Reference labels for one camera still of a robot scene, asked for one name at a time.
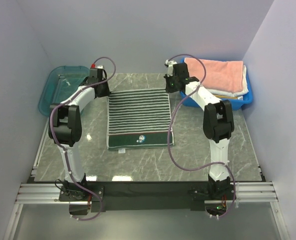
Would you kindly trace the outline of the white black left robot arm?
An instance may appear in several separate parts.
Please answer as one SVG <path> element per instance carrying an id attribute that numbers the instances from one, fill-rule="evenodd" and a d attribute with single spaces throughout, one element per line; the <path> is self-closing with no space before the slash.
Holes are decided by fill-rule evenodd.
<path id="1" fill-rule="evenodd" d="M 81 184 L 85 181 L 78 147 L 82 136 L 81 112 L 94 99 L 111 94 L 108 79 L 104 66 L 92 65 L 89 76 L 71 96 L 50 105 L 48 135 L 60 150 L 65 181 L 75 184 L 70 194 L 77 201 L 83 201 L 88 196 L 88 187 Z"/>

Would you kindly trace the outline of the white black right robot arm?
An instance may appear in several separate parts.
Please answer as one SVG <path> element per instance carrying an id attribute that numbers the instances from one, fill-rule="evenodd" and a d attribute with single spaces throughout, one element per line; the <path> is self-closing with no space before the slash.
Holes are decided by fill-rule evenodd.
<path id="1" fill-rule="evenodd" d="M 176 163 L 170 148 L 173 118 L 170 120 L 167 133 L 169 157 L 175 166 L 188 172 L 210 167 L 208 195 L 210 198 L 218 200 L 230 187 L 230 177 L 232 176 L 228 168 L 228 146 L 235 127 L 232 105 L 229 100 L 221 100 L 210 93 L 195 76 L 190 76 L 186 63 L 166 60 L 165 66 L 168 68 L 164 76 L 166 92 L 183 92 L 186 96 L 181 100 L 180 105 L 187 98 L 191 98 L 204 112 L 202 129 L 210 143 L 211 162 L 192 169 L 183 168 Z"/>

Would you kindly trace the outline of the green white striped towel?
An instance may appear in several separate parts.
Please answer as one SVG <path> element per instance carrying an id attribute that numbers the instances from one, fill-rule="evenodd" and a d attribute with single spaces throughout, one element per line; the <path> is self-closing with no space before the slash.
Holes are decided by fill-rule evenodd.
<path id="1" fill-rule="evenodd" d="M 107 99 L 107 148 L 166 148 L 174 145 L 169 94 L 162 88 L 114 91 Z"/>

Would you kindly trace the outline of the white terry towel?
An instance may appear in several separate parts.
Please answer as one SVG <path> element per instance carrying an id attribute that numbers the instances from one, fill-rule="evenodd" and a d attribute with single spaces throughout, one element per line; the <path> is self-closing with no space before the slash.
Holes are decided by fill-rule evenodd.
<path id="1" fill-rule="evenodd" d="M 242 97 L 249 92 L 247 68 L 244 64 L 225 65 L 213 74 L 213 80 L 206 86 L 212 94 Z"/>

